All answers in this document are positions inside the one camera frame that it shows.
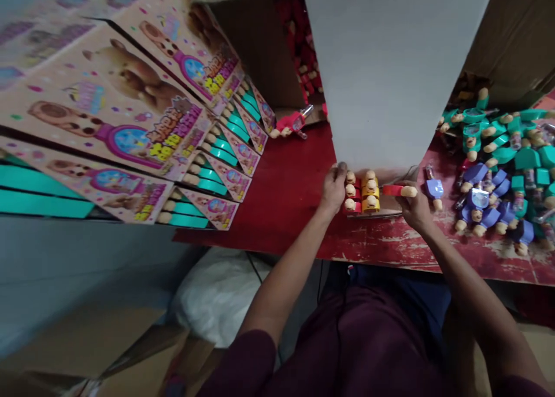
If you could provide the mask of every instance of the white board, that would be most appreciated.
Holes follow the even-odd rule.
[[[306,0],[338,161],[417,165],[489,0]]]

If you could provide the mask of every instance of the forearm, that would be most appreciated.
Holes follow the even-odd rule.
[[[255,294],[238,335],[262,329],[278,345],[332,217],[319,209],[310,219]]]
[[[472,266],[431,224],[421,235],[434,253],[459,312],[464,316],[484,357],[490,376],[522,375],[545,387],[535,357],[505,306]]]

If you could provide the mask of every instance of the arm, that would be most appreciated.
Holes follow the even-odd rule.
[[[410,203],[405,198],[397,200],[406,222],[418,231],[434,253],[458,311],[482,349],[492,386],[503,377],[517,375],[547,389],[547,381],[515,320],[434,224],[428,199],[419,193]]]
[[[332,218],[345,198],[347,166],[334,165],[324,179],[320,206],[254,296],[237,336],[261,329],[278,346],[287,318],[306,283]]]

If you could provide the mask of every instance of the white plastic bag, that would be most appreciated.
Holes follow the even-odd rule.
[[[252,258],[264,280],[271,268]],[[213,247],[183,279],[173,299],[177,320],[191,332],[227,348],[260,287],[246,252]]]

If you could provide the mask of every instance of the person's left hand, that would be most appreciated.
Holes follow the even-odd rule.
[[[322,199],[318,210],[332,219],[343,204],[345,199],[345,178],[347,177],[347,164],[341,162],[334,164],[324,178]]]

